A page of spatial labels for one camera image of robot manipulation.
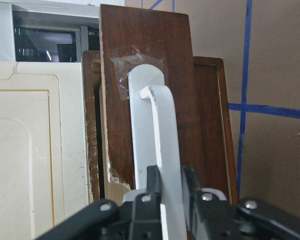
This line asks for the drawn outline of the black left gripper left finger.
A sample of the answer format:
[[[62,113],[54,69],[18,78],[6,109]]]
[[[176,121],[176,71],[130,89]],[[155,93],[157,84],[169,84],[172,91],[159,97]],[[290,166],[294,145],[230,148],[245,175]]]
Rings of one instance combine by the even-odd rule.
[[[147,167],[146,189],[132,205],[129,238],[131,240],[161,240],[161,176],[156,165]]]

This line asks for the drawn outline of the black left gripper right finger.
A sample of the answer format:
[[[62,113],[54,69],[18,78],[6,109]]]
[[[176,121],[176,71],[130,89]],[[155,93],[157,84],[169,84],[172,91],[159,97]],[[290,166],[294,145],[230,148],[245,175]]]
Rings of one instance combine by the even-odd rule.
[[[186,226],[194,240],[228,238],[227,198],[220,190],[201,188],[195,170],[181,167],[182,198]]]

